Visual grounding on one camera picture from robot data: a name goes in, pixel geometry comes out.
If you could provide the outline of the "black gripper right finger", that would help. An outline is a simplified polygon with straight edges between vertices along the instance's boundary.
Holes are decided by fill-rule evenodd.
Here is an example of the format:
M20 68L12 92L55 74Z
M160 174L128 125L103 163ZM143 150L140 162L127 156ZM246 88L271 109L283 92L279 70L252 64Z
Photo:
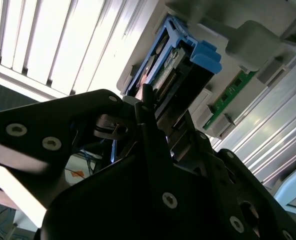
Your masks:
M206 135L184 114L189 149L185 168L205 181L206 205L217 238L227 240L296 240L296 222L230 150L214 151Z

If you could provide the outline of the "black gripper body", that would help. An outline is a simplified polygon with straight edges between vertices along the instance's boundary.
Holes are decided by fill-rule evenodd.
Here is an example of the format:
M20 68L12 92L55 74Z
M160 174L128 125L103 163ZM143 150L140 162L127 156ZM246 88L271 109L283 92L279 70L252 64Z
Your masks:
M240 209L224 163L184 118L184 157L144 113L131 154L70 187L43 220L43 240L237 240Z

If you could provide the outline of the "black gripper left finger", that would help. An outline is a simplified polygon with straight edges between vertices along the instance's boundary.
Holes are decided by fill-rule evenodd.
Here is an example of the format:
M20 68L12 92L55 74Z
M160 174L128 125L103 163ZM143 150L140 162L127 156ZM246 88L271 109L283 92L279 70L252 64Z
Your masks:
M0 112L0 192L43 223L60 194L78 184L67 184L64 174L74 153L101 147L109 158L108 142L116 141L118 162L132 152L141 114L158 129L154 96L146 84L143 99L132 104L101 89Z

